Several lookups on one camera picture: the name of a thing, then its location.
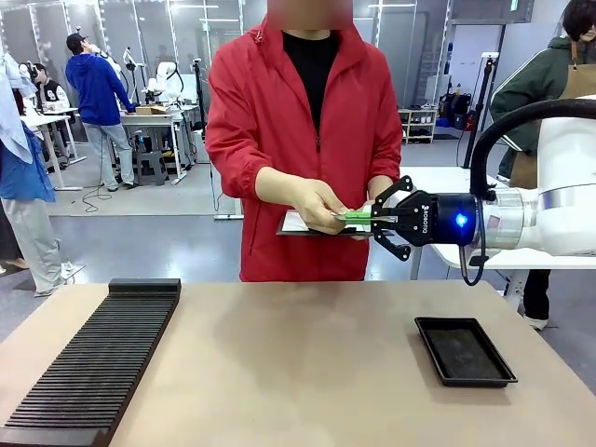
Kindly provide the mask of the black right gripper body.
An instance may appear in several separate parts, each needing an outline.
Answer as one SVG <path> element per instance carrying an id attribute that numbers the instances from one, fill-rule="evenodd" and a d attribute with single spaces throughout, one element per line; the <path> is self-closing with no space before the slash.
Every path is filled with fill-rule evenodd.
<path id="1" fill-rule="evenodd" d="M 477 231 L 477 200 L 470 194 L 416 191 L 396 207 L 395 232 L 415 247 L 429 244 L 466 246 Z"/>

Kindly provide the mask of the person's right hand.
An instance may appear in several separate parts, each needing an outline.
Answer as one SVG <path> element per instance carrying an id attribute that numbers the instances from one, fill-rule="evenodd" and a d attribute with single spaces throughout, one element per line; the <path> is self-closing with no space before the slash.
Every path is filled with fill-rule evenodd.
<path id="1" fill-rule="evenodd" d="M 296 210 L 309 229 L 337 235 L 345 227 L 335 215 L 345 214 L 348 208 L 321 180 L 263 167 L 256 176 L 255 192 L 263 202 Z"/>

